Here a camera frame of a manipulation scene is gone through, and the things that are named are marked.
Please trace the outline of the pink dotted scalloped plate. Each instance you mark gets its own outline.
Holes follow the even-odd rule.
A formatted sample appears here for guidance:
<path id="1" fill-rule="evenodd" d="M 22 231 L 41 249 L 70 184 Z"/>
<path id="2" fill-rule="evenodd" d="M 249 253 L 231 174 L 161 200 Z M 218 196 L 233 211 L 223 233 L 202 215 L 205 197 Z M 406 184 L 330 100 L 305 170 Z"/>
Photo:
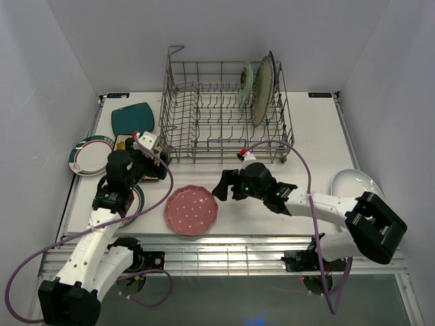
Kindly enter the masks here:
<path id="1" fill-rule="evenodd" d="M 182 236 L 207 232 L 218 218 L 218 204 L 205 187 L 187 185 L 167 199 L 164 217 L 168 226 Z"/>

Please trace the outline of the speckled beige round plate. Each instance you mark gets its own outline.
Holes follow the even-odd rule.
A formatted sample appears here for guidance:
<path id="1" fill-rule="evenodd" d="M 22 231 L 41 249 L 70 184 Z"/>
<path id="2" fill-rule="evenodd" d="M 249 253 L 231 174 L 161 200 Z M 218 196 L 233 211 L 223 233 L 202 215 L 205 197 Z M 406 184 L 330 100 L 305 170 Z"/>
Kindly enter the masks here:
<path id="1" fill-rule="evenodd" d="M 272 52 L 269 52 L 260 63 L 253 84 L 251 122 L 254 128 L 261 125 L 265 119 L 275 91 L 275 71 L 275 60 Z"/>

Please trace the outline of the mint green flower plate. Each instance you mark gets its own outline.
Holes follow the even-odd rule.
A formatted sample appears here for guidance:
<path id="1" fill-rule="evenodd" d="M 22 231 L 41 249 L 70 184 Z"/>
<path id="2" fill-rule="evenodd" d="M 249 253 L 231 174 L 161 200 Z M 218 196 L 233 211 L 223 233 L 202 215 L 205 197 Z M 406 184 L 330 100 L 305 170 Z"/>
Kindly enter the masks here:
<path id="1" fill-rule="evenodd" d="M 254 83 L 254 72 L 251 63 L 247 60 L 244 62 L 240 78 L 239 88 L 239 107 L 246 108 L 251 98 L 251 91 Z"/>

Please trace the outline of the black square floral plate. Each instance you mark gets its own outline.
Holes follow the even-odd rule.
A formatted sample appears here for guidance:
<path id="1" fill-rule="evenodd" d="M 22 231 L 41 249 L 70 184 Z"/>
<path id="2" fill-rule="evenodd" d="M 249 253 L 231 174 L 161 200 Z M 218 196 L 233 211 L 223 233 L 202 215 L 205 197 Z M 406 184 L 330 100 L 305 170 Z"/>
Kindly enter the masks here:
<path id="1" fill-rule="evenodd" d="M 278 92 L 278 86 L 279 86 L 278 69 L 277 69 L 275 57 L 274 57 L 273 52 L 271 50 L 269 50 L 268 56 L 271 59 L 272 67 L 273 67 L 273 92 L 272 92 L 272 99 L 274 99 L 276 93 Z"/>

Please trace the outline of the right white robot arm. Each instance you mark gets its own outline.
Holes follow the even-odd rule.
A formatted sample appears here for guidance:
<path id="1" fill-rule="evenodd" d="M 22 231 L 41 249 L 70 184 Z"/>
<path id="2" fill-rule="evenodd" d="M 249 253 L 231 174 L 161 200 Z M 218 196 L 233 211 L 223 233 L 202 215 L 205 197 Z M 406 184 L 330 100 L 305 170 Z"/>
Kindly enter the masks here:
<path id="1" fill-rule="evenodd" d="M 307 261 L 316 270 L 331 261 L 357 256 L 388 264 L 407 231 L 405 222 L 375 193 L 363 192 L 355 198 L 309 195 L 296 185 L 278 182 L 259 162 L 240 170 L 223 170 L 212 194 L 222 202 L 228 197 L 259 199 L 276 214 L 311 217 L 342 228 L 342 232 L 313 239 Z"/>

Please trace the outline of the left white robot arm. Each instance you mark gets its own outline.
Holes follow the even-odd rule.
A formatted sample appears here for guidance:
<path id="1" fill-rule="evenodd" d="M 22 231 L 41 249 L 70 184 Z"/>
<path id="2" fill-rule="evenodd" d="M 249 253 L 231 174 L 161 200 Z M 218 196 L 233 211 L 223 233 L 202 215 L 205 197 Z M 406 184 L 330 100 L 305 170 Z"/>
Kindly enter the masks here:
<path id="1" fill-rule="evenodd" d="M 48 325 L 95 325 L 103 298 L 126 270 L 137 271 L 144 255 L 134 238 L 113 240 L 127 219 L 133 190 L 144 177 L 163 180 L 167 157 L 157 150 L 159 138 L 136 132 L 125 148 L 107 157 L 106 173 L 97 185 L 84 235 L 53 280 L 39 287 L 38 298 Z"/>

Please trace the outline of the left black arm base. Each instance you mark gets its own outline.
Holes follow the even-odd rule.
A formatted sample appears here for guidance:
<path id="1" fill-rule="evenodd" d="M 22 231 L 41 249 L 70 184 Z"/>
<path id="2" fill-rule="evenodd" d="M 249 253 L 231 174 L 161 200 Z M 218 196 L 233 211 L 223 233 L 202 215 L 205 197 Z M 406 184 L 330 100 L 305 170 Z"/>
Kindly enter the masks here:
<path id="1" fill-rule="evenodd" d="M 133 263 L 125 272 L 140 272 L 142 270 L 164 269 L 165 252 L 164 251 L 145 251 L 141 242 L 133 237 L 120 237 L 107 248 L 126 247 L 133 252 Z"/>

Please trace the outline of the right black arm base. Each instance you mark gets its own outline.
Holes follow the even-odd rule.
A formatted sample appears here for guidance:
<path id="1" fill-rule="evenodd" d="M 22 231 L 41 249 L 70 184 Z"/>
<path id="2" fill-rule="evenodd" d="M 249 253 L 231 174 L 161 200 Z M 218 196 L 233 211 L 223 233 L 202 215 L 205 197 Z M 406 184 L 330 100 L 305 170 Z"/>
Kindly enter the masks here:
<path id="1" fill-rule="evenodd" d="M 320 271 L 318 254 L 313 249 L 304 251 L 285 251 L 281 261 L 285 264 L 287 272 L 316 272 Z M 343 272 L 345 270 L 346 261 L 344 259 L 336 259 L 334 261 L 326 261 L 322 259 L 325 272 Z"/>

